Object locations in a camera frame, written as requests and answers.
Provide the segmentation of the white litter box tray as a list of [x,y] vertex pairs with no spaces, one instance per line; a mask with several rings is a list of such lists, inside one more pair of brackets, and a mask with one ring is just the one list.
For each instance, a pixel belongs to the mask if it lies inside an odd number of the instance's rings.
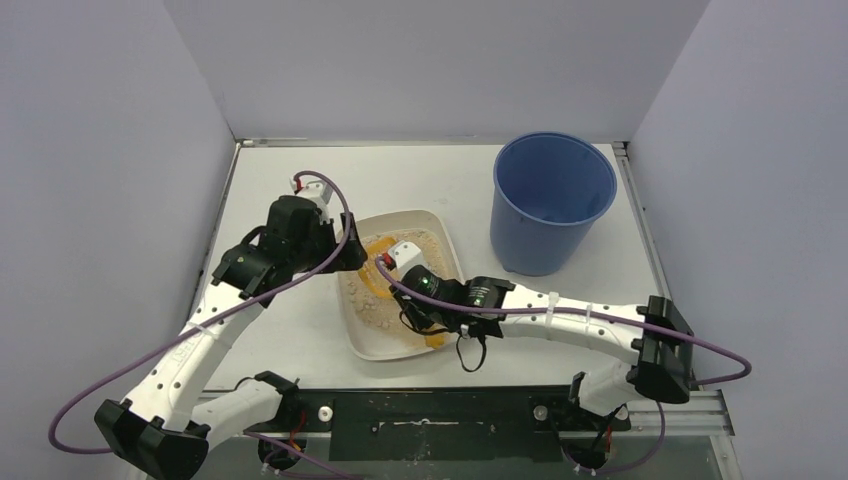
[[[425,229],[434,233],[443,249],[449,267],[447,277],[459,281],[464,275],[459,266],[453,242],[440,217],[426,210],[406,210],[381,214],[356,222],[360,240],[364,237],[387,234],[396,230]],[[342,300],[341,282],[338,275],[339,302],[348,334],[349,344],[354,353],[368,361],[390,361],[427,354],[454,342],[449,334],[422,336],[425,343],[406,343],[401,338],[380,333],[358,322],[353,309]]]

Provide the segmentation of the blue plastic bucket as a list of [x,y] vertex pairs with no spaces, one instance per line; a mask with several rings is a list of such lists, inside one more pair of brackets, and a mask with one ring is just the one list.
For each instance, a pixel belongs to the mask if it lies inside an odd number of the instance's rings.
[[592,144],[558,132],[525,134],[495,157],[489,236],[504,270],[559,271],[612,206],[615,170]]

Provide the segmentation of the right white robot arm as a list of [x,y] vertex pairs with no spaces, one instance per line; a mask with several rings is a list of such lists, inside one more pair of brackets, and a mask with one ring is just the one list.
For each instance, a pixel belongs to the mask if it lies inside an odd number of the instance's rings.
[[580,371],[569,385],[571,407],[598,420],[589,445],[565,450],[581,469],[606,463],[613,422],[623,417],[628,402],[690,399],[692,346],[682,338],[692,331],[664,297],[652,296],[644,305],[595,306],[504,279],[442,279],[422,265],[391,281],[389,290],[408,327],[421,335],[452,333],[480,344],[488,338],[537,338],[611,357],[611,364]]

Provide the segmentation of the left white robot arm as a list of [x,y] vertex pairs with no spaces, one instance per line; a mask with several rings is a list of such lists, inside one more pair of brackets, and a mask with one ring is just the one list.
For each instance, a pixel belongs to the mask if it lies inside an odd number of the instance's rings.
[[355,218],[335,233],[321,197],[274,201],[265,224],[227,250],[197,310],[150,373],[121,401],[106,400],[95,423],[111,450],[153,479],[190,479],[230,437],[299,408],[298,386],[265,371],[204,405],[198,400],[238,337],[294,278],[356,271],[366,260]]

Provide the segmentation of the beige cat litter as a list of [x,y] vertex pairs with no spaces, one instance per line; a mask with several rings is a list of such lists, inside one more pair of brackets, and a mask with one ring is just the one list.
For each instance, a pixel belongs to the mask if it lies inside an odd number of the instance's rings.
[[[445,254],[433,232],[425,229],[405,229],[364,237],[362,243],[369,255],[368,266],[373,266],[375,257],[388,247],[402,241],[412,242],[420,248],[430,270],[447,277],[449,267]],[[400,316],[397,303],[390,297],[376,295],[360,278],[359,272],[343,272],[339,275],[342,300],[353,309],[358,322],[372,330],[401,338],[406,343],[425,343],[422,336],[407,328],[405,317]]]

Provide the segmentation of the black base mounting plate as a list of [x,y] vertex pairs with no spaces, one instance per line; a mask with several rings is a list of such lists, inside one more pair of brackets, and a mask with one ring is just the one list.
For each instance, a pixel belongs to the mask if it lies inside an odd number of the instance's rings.
[[578,408],[565,386],[542,386],[305,389],[255,429],[299,440],[325,434],[332,461],[557,462],[567,438],[590,445],[601,431],[630,428]]

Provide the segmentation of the aluminium table frame rail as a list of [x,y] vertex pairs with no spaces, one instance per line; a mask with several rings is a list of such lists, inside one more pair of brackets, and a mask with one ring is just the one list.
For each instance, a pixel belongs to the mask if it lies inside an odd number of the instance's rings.
[[[628,143],[615,141],[612,143],[612,149],[648,256],[655,285],[661,295],[670,297],[670,288],[650,230],[646,207],[640,199],[631,167]],[[666,425],[672,436],[733,435],[732,422],[721,392],[696,390],[692,393],[689,403],[685,405],[665,404],[663,409]]]

